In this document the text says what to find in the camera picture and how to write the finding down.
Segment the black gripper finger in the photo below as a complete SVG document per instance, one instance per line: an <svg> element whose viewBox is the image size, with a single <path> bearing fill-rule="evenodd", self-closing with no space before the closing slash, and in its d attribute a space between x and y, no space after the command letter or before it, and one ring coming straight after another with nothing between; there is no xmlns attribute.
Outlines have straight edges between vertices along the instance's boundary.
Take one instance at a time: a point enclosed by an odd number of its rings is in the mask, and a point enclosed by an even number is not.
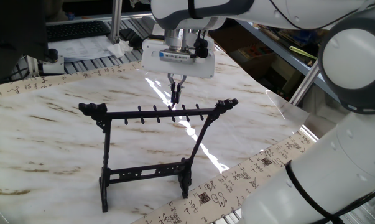
<svg viewBox="0 0 375 224"><path fill-rule="evenodd" d="M180 101L180 95L182 92L183 83L185 82L186 79L187 79L187 76L183 75L181 81L177 84L177 91L175 93L175 103L179 103Z"/></svg>
<svg viewBox="0 0 375 224"><path fill-rule="evenodd" d="M176 84L175 84L175 81L174 81L174 78L173 78L173 73L168 73L167 74L167 78L170 82L170 90L171 90L171 102L172 103L176 103L175 101L175 94L176 94L176 91L175 91L175 87L176 87Z"/></svg>

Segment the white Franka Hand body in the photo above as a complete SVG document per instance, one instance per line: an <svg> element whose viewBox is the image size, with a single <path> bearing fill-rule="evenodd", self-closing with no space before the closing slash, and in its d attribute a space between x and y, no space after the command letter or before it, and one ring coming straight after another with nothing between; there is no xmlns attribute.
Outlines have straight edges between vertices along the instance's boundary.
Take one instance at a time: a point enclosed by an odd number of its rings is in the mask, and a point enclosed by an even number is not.
<svg viewBox="0 0 375 224"><path fill-rule="evenodd" d="M192 57L189 51L171 49L162 41L146 39L142 43L142 67L152 72L173 73L190 77L212 78L215 75L215 55Z"/></svg>

